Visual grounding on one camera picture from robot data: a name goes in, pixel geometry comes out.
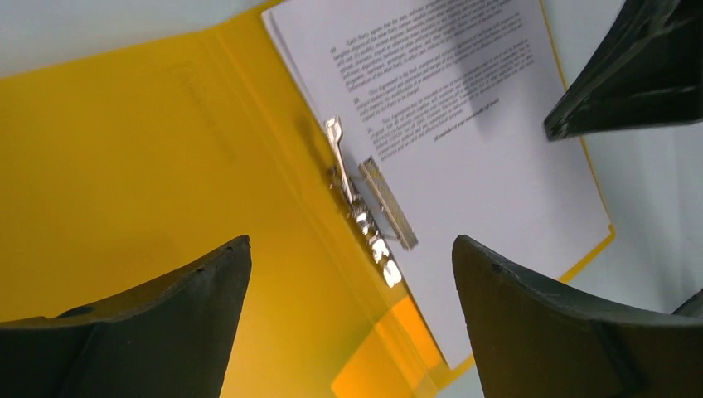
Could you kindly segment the metal folder clip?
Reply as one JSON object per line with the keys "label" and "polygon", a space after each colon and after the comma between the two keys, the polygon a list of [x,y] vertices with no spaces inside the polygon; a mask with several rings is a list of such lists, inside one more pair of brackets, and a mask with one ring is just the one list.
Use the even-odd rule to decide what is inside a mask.
{"label": "metal folder clip", "polygon": [[403,281],[403,275],[389,242],[397,241],[402,249],[410,251],[419,240],[373,157],[359,163],[356,173],[347,171],[341,119],[338,116],[326,119],[323,131],[335,160],[330,169],[331,186],[346,202],[347,216],[365,242],[385,284],[393,288]]}

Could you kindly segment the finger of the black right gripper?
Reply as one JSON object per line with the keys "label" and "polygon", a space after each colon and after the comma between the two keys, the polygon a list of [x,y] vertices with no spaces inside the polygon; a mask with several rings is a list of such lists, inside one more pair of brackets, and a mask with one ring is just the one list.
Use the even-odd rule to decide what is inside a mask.
{"label": "finger of the black right gripper", "polygon": [[626,1],[544,120],[550,141],[702,120],[702,2]]}

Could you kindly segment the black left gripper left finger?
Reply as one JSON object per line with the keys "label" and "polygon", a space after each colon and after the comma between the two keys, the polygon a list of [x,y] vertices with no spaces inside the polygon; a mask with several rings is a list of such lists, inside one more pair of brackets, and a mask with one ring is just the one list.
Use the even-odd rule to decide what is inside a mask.
{"label": "black left gripper left finger", "polygon": [[217,397],[251,269],[243,235],[57,317],[2,323],[2,396]]}

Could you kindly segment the white text paper sheet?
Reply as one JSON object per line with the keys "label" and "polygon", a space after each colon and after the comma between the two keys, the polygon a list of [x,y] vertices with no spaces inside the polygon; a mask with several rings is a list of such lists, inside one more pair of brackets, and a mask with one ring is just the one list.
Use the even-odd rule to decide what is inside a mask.
{"label": "white text paper sheet", "polygon": [[472,347],[451,246],[560,278],[613,234],[584,145],[550,142],[564,92],[539,1],[284,1],[264,25],[354,182],[373,159],[417,244],[390,246],[450,368]]}

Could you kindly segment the yellow plastic folder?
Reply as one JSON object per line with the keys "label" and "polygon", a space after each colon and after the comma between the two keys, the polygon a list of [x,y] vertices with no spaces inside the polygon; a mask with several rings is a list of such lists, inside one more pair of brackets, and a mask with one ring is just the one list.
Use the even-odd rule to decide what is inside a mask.
{"label": "yellow plastic folder", "polygon": [[388,287],[255,7],[1,81],[1,325],[54,318],[250,239],[217,397],[432,397],[450,368]]}

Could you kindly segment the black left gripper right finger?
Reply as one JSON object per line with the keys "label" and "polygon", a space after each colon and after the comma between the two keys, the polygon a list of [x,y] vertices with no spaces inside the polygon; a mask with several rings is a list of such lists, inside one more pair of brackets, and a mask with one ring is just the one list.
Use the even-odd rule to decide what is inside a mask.
{"label": "black left gripper right finger", "polygon": [[466,235],[452,264],[485,396],[701,396],[700,318],[585,293]]}

